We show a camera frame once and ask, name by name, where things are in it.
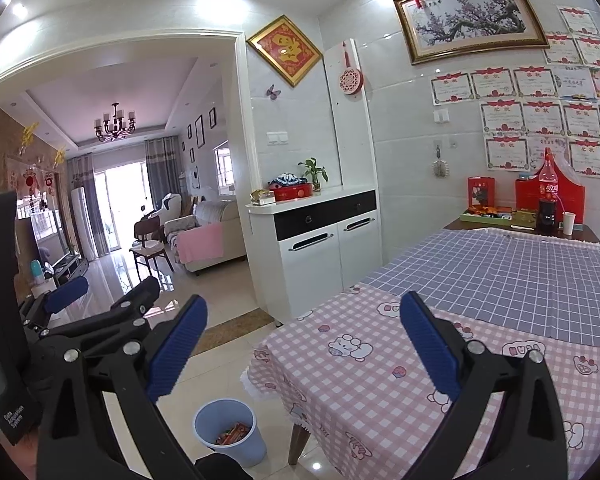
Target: blue gripper pad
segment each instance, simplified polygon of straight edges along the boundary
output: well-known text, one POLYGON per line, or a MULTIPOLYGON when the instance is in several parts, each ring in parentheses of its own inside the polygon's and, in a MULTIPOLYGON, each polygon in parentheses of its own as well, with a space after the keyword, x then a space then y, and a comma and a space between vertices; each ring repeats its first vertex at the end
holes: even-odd
POLYGON ((45 310, 50 314, 57 314, 62 309, 79 300, 89 290, 89 282, 84 276, 78 276, 60 285, 46 297, 45 310))
POLYGON ((195 296, 149 364, 145 392, 154 404, 169 395, 206 328, 206 301, 195 296))
POLYGON ((407 292, 400 301, 400 321, 420 357, 433 385, 451 401, 460 395, 458 361, 433 325, 433 314, 416 292, 407 292))

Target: chandelier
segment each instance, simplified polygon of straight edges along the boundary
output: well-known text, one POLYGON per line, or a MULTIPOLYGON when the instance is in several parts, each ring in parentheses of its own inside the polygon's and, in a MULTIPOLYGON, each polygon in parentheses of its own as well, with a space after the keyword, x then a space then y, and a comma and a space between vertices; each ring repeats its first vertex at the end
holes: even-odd
POLYGON ((113 120, 110 114, 103 114, 102 120, 95 120, 96 137, 100 142, 107 142, 108 140, 124 139, 126 136, 132 134, 136 129, 136 113, 129 112, 129 122, 125 121, 125 111, 118 110, 120 103, 113 103, 113 120))

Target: gray grid cloth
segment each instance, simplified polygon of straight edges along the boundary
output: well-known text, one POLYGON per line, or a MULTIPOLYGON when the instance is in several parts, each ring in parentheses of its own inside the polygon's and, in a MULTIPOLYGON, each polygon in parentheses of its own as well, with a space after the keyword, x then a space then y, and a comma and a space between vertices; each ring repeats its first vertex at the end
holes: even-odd
POLYGON ((600 246, 442 230, 363 283, 491 324, 600 347, 600 246))

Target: cabinet handle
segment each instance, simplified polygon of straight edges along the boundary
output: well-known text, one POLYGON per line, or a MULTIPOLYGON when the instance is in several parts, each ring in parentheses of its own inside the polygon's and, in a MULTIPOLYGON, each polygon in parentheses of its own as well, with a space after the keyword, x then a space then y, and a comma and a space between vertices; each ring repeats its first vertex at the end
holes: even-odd
POLYGON ((353 231, 354 229, 362 227, 363 225, 371 224, 371 222, 373 222, 374 220, 375 218, 365 218, 363 220, 359 220, 358 222, 353 222, 353 224, 349 224, 348 226, 346 226, 343 229, 343 231, 353 231))
POLYGON ((318 238, 317 240, 314 240, 313 242, 310 242, 305 245, 301 245, 301 244, 304 244, 304 242, 298 242, 292 248, 289 249, 289 252, 294 253, 296 251, 299 251, 300 249, 305 249, 307 247, 311 247, 312 245, 319 244, 320 242, 328 240, 329 238, 333 238, 333 233, 329 233, 329 234, 325 233, 323 235, 320 235, 317 238, 318 238))

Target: trash can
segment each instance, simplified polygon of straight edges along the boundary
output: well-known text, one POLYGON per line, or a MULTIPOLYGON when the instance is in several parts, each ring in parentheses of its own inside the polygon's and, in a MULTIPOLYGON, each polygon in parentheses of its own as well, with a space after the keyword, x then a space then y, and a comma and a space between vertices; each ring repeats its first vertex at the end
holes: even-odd
POLYGON ((193 434, 205 446, 218 453, 230 456, 242 467, 252 467, 267 454, 256 415, 245 403, 235 399, 217 399, 206 403, 193 416, 193 434), (251 427, 251 431, 240 441, 228 446, 215 444, 216 438, 230 430, 236 422, 251 427))

